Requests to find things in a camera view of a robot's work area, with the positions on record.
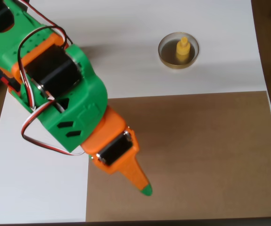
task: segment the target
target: red wire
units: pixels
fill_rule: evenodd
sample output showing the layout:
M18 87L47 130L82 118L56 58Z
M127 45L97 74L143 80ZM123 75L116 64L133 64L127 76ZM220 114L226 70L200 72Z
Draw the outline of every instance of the red wire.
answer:
M24 71L23 70L21 70L21 74L22 74L22 76L23 76L23 79L24 79L24 85L25 85L25 89L26 89L26 91L27 91L27 96L28 96L28 98L29 98L29 105L30 105L30 107L32 107L32 105L33 105L33 100L32 100L32 98L31 98L31 90L30 90L30 88L29 88L29 86L28 86L28 83L27 83L27 78L26 78L26 75L25 75L25 73L24 73Z
M25 131L26 129L28 128L28 126L42 113L44 112L50 105L52 105L55 101L52 100L52 101L49 101L48 104L46 104L43 108L41 108L39 111L37 111L30 119L28 119L28 121L25 123L25 125L22 127L21 129L21 135L22 137L27 140L28 142L34 144L34 145L37 145L37 146L40 146L40 147L43 147L43 148L46 148L46 149L50 149L52 151L55 151L55 152L58 152L58 153L62 153L62 154L66 154L66 155L75 155L75 154L71 154L69 152L65 152L59 148L56 148L56 147L52 147L52 146L49 146L47 144L44 144L44 143L41 143L31 137L28 137L25 135Z
M51 24L53 25L56 25L54 22L52 22L51 20L49 20L48 18L46 18L45 15L43 15L42 13L40 13L38 10L36 10L31 4L27 3L25 0L22 0L24 1L24 3L29 7L31 8L34 12L36 12L38 15L40 15L41 17L43 17L45 20L47 20L48 22L50 22Z

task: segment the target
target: white wire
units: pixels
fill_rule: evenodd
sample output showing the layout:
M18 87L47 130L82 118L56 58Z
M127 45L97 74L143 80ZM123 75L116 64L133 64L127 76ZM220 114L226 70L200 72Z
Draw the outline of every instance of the white wire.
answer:
M46 103L44 103L44 104L42 104L40 107L38 107L26 120L25 120L25 122L23 123L23 125L22 125L22 128L24 128L24 126L29 122L29 120L37 113L37 112L40 112L41 110L42 110L42 108L44 108L46 105L48 105L49 104L49 102L46 102ZM41 141L39 141L39 140L36 140L36 139L34 139L34 138L31 138L31 139L33 139L33 140L35 140L36 142L38 142L38 143L40 143L40 144L43 144L43 145L46 145L46 146L49 146L49 147L52 147L52 148L56 148L56 149L58 149L58 150L60 150L60 151L62 151L62 152L65 152L65 153L67 153L67 154L69 154L69 155L75 155L75 156L78 156L78 155L82 155L82 154L84 154L85 152L82 152L82 153L76 153L76 154L74 154L74 153L70 153L70 152L68 152L67 150L64 150L64 149L60 149L60 148L58 148L58 147L56 147L56 146L53 146L53 145L49 145L49 144L46 144L46 143L44 143L44 142L41 142Z
M26 2L24 2L23 0L17 0L17 1L19 1L21 4L25 5L26 7L29 7L29 5L28 5ZM51 24L51 25L55 25L54 23L49 22L49 21L46 20L44 17L42 17L41 15L39 15L39 14L38 14L37 12L35 12L33 9L31 9L31 10L32 10L34 13L36 13L38 16L40 16L42 19L44 19L47 23L49 23L49 24ZM54 30L55 32L57 32L58 34L61 35L63 41L66 40L65 34L64 34L60 29L54 28L53 30ZM23 72L24 72L24 74L25 74L26 81L24 80L24 78L23 78L23 76L22 76L21 70L23 70ZM44 108L49 102L46 102L45 104L42 104L39 108L36 109L36 106L35 106L35 100L34 100L34 96L33 96L33 90L32 90L31 84L30 84L30 82L29 82L29 80L28 80L28 78L27 78L26 71L25 71L23 65L22 65L22 68L20 68L20 74L21 74L23 83L24 83L24 84L27 83L28 87L30 88L31 99L32 99L32 103L33 103L32 106L31 106L31 108L32 108L32 110L33 110L33 113L32 113L32 114L25 120L25 122L23 123L22 128L24 128L24 126L29 122L29 120L30 120L37 112L41 111L41 109ZM49 96L49 98L48 98L48 100L53 100L53 99L54 99L53 96ZM40 143L40 144L43 144L43 145L46 145L46 146L49 146L49 147L52 147L52 148L56 148L56 149L58 149L58 150L60 150L60 151L62 151L62 152L65 152L65 153L69 154L69 155L76 155L76 156L77 156L77 155L82 155L82 154L85 153L85 152L82 152L82 153L76 153L76 154L73 154L73 153L68 152L67 150L60 149L60 148L58 148L58 147L55 147L55 146L53 146L53 145L46 144L46 143L41 142L41 141L38 141L38 140L36 140L36 139L33 139L33 140L37 141L37 142Z

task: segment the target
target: green tip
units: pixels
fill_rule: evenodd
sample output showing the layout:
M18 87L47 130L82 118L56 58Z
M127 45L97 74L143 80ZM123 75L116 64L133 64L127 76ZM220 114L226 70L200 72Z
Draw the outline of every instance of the green tip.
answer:
M152 186L151 184L148 184L143 190L141 190L144 195L151 196L152 195Z

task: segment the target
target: small yellow object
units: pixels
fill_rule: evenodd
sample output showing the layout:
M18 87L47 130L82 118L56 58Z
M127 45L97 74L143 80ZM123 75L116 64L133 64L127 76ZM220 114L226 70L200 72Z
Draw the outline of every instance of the small yellow object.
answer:
M176 52L179 55L187 55L190 53L191 44L188 41L187 37L182 37L181 40L177 43Z
M176 46L176 57L179 61L185 61L189 58L191 44L187 37L182 37Z

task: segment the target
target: vent slot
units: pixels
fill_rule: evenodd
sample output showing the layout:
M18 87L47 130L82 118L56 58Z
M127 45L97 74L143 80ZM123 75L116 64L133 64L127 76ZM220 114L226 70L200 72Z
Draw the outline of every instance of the vent slot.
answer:
M66 110L68 108L69 98L60 99L58 103Z
M81 131L78 130L78 131L71 131L69 133L66 134L67 137L76 137L76 136L79 136L81 134Z
M64 122L60 122L57 127L60 128L66 128L66 127L72 127L74 125L73 121L64 121Z

